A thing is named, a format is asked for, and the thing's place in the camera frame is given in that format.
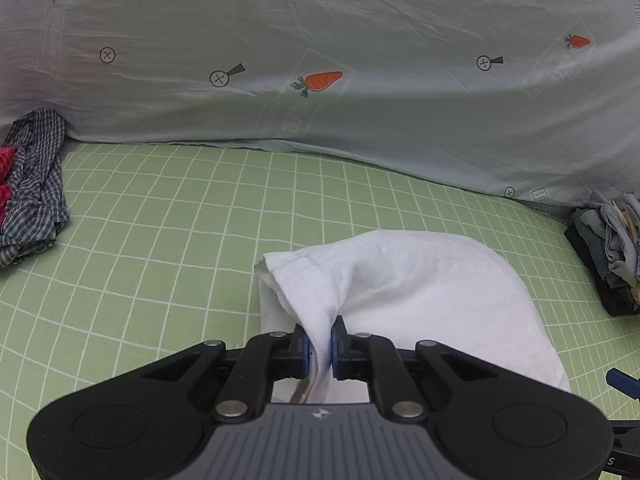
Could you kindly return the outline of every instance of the metal screw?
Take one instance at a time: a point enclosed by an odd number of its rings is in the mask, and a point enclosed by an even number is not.
[[[244,415],[249,407],[242,400],[223,400],[216,406],[216,411],[223,416]]]
[[[422,405],[412,400],[396,402],[391,409],[397,416],[401,416],[402,418],[415,418],[424,413]]]

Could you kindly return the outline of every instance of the white garment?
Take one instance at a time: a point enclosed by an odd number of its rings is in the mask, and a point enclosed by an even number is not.
[[[269,253],[257,266],[262,331],[297,322],[312,347],[306,402],[366,402],[364,383],[330,386],[331,327],[412,349],[433,339],[569,391],[558,354],[515,270],[471,238],[373,231],[334,244]],[[288,399],[294,383],[276,384]]]

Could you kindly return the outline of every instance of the plaid shirt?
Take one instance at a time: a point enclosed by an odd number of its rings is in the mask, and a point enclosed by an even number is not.
[[[60,163],[64,138],[62,117],[38,108],[15,121],[2,144],[17,149],[6,178],[11,199],[0,226],[0,267],[51,247],[69,220]]]

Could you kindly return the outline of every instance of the green grid tablecloth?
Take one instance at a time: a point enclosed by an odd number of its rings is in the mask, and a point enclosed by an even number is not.
[[[60,242],[0,273],[0,479],[36,479],[25,432],[78,388],[206,338],[259,331],[263,253],[375,228],[467,235],[505,257],[538,307],[573,391],[607,416],[639,405],[604,381],[640,374],[640,319],[611,319],[562,236],[515,202],[317,155],[84,144],[64,163]]]

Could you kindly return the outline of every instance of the folded white fabric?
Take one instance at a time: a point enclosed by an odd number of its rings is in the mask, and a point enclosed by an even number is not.
[[[331,327],[386,336],[397,348],[434,339],[569,391],[529,293],[515,270],[471,238],[430,232],[373,231],[258,263],[262,331],[292,330],[312,344],[306,402],[366,402],[366,386],[329,379]],[[274,398],[295,388],[277,384]]]

